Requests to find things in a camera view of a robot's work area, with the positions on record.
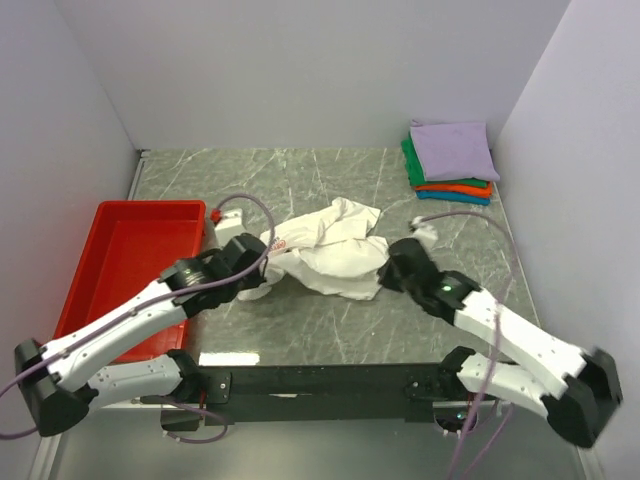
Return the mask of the white printed t-shirt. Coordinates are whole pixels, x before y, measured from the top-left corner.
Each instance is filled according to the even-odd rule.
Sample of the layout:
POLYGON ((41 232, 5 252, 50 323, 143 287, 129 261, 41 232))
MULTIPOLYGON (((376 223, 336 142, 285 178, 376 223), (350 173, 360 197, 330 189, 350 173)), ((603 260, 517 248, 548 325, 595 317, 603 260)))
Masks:
POLYGON ((265 282, 238 294, 242 301, 266 296, 289 275, 323 295, 369 301, 380 285, 377 271, 388 259, 387 240, 370 231, 381 210, 343 197, 275 227, 265 282))

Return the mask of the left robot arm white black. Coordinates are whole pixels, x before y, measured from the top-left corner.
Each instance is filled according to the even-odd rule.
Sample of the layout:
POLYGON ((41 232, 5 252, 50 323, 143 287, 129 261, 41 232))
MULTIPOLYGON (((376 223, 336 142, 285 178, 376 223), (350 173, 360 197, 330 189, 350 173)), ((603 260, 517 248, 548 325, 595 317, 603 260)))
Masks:
POLYGON ((61 434, 100 408, 136 397, 199 398, 204 377, 183 350, 134 363, 116 360, 156 333, 258 286, 268 250, 259 238, 240 234, 221 249, 176 261, 131 300, 74 333, 46 344, 19 344, 13 383, 34 431, 61 434))

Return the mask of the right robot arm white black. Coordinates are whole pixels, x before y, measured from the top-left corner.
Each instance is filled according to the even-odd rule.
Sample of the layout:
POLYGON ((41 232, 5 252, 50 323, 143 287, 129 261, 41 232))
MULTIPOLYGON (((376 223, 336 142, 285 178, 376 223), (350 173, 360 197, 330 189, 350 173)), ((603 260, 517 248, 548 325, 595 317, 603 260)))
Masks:
POLYGON ((439 270, 416 238, 394 242, 388 253, 378 271, 383 287, 407 293, 429 315, 509 359, 492 363, 470 349, 454 350, 438 377, 444 395, 460 399, 467 392, 485 392, 538 414, 574 446, 595 445, 623 400, 608 352, 566 343, 500 305, 464 274, 439 270))

